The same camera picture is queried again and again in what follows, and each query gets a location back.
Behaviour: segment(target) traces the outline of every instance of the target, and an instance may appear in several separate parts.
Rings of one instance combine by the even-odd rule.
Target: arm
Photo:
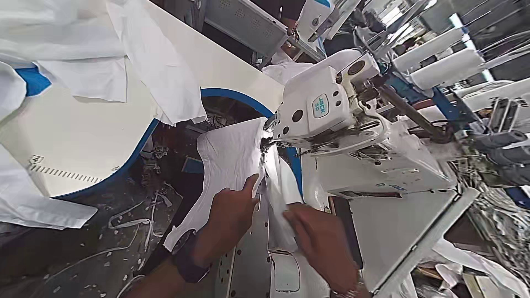
[[[192,253],[195,265],[208,266],[231,250],[252,225],[252,214],[258,202],[252,198],[252,187],[258,180],[248,177],[243,190],[225,188],[215,195],[208,223],[199,231]],[[187,284],[171,259],[167,259],[138,284],[127,298],[173,298]]]
[[[356,293],[369,298],[359,277],[359,267],[351,257],[342,222],[334,215],[302,204],[292,204],[284,217],[293,227],[296,242],[309,264],[339,294]]]
[[[305,0],[285,0],[281,6],[281,19],[285,26],[287,26],[287,34],[293,34],[296,27],[296,21],[300,17]]]

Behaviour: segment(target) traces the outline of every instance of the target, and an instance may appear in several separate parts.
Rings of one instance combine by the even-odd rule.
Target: metal bar
[[[412,121],[418,124],[421,128],[427,131],[433,139],[444,139],[445,135],[443,132],[436,126],[432,125],[425,117],[420,114],[415,108],[405,102],[401,96],[399,96],[392,88],[388,85],[383,85],[377,88],[380,94],[393,104],[398,110],[402,111],[407,115]]]

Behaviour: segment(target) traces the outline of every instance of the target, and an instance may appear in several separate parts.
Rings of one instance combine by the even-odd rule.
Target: white cloth
[[[269,148],[265,162],[267,177],[267,198],[272,207],[269,214],[269,231],[275,239],[275,246],[287,251],[297,251],[295,234],[283,212],[288,204],[303,203],[298,191],[295,175],[289,164],[278,155],[276,146]]]
[[[80,228],[96,211],[95,207],[44,197],[26,170],[0,145],[0,221]]]
[[[194,75],[151,19],[146,0],[109,0],[107,10],[136,73],[162,108],[169,124],[206,120]]]
[[[118,57],[125,54],[108,15],[79,19],[65,25],[21,25],[2,29],[0,52],[28,61]]]
[[[8,64],[0,62],[0,121],[18,109],[26,96],[26,82]]]
[[[259,173],[261,138],[271,136],[263,130],[265,121],[265,117],[253,119],[199,136],[197,150],[204,164],[202,193],[182,223],[167,235],[164,246],[169,251],[184,233],[199,231],[208,222],[214,195],[226,187],[241,190],[247,177]]]
[[[462,266],[486,273],[505,297],[517,294],[521,298],[530,298],[528,287],[503,266],[490,261],[474,252],[456,248],[452,243],[441,239],[432,249],[433,253],[421,262],[435,261],[435,267],[447,285],[455,285],[456,276],[462,273]]]
[[[70,89],[74,96],[127,102],[125,58],[40,60],[39,71],[52,84]]]
[[[261,139],[271,136],[263,130],[265,121],[266,118],[259,118],[230,125],[198,138],[197,149],[205,169],[202,194],[182,224],[167,236],[164,246],[168,250],[171,251],[188,230],[198,231],[207,223],[214,195],[226,187],[240,190],[247,177],[255,173],[263,177],[265,171],[268,174],[266,197],[273,211],[269,214],[269,231],[277,247],[297,250],[294,232],[282,212],[287,210],[287,204],[302,202],[302,197],[291,168],[279,157],[275,145],[265,154],[264,164],[260,164]],[[258,179],[253,195],[260,182]]]
[[[272,57],[272,65],[263,68],[263,73],[285,85],[289,79],[313,66],[311,63],[294,62],[282,49]]]

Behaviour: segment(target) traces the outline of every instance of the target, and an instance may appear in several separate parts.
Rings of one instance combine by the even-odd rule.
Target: industrial sewing machine
[[[529,147],[503,149],[528,139],[512,129],[527,83],[519,83],[517,96],[512,91],[509,98],[498,94],[475,100],[472,110],[458,93],[444,93],[441,87],[484,70],[478,52],[464,50],[409,73],[423,56],[450,45],[461,33],[455,29],[448,34],[452,38],[445,35],[445,40],[423,45],[416,50],[423,54],[397,61],[401,69],[396,59],[376,58],[369,51],[338,52],[286,84],[278,111],[263,128],[273,132],[271,144],[298,148],[304,201],[341,218],[365,284],[378,297],[399,291],[414,266],[477,198],[480,193],[468,178],[490,187],[530,182],[524,166],[530,162]],[[410,59],[406,66],[404,58]],[[412,106],[429,99],[444,116],[443,126]],[[379,102],[386,104],[379,107]],[[405,117],[388,116],[388,106]],[[478,106],[491,108],[488,121],[479,119]],[[257,222],[268,220],[266,210],[255,216]],[[222,259],[216,297],[331,295],[300,254],[271,247],[268,232],[261,236],[259,252],[251,250],[255,255],[233,253]],[[250,243],[259,240],[246,235],[234,251],[249,253]],[[248,264],[270,274],[249,274]],[[232,270],[224,273],[226,268]]]

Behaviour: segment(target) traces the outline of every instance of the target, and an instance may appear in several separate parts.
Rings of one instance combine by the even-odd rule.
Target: white garment
[[[311,63],[294,62],[282,49],[271,60],[272,65],[263,68],[263,73],[276,82],[285,85],[289,79],[313,66]]]
[[[456,248],[452,243],[441,239],[432,249],[433,253],[421,262],[435,261],[437,271],[447,285],[453,286],[457,275],[462,273],[462,266],[486,273],[499,287],[504,297],[517,294],[521,298],[529,298],[528,287],[503,266],[490,261],[474,252]]]
[[[265,121],[265,117],[253,119],[199,136],[197,150],[204,164],[202,193],[184,221],[167,235],[164,246],[169,251],[184,233],[199,231],[208,222],[214,195],[227,187],[241,190],[247,177],[259,173],[261,138],[271,136],[263,130]]]
[[[144,8],[146,0],[109,0],[107,10],[136,73],[170,121],[206,120],[199,84]]]
[[[287,204],[302,202],[296,178],[287,162],[278,155],[275,145],[271,146],[260,164],[260,144],[262,138],[271,136],[263,130],[266,118],[230,125],[202,134],[197,140],[197,150],[204,163],[204,182],[202,194],[180,226],[167,236],[164,246],[172,250],[175,243],[188,230],[201,229],[207,222],[211,202],[219,191],[229,187],[241,190],[247,177],[259,173],[267,178],[267,200],[272,207],[269,214],[270,233],[276,240],[276,246],[289,251],[296,251],[294,232],[284,219],[282,212]]]
[[[80,228],[96,211],[95,207],[44,197],[26,170],[0,145],[0,221]]]
[[[125,54],[108,15],[79,19],[65,25],[21,25],[2,29],[0,52],[28,61],[118,57]]]
[[[0,62],[0,121],[18,109],[26,96],[26,82],[8,64]]]
[[[52,84],[70,89],[73,96],[127,102],[125,58],[40,60],[39,71]]]

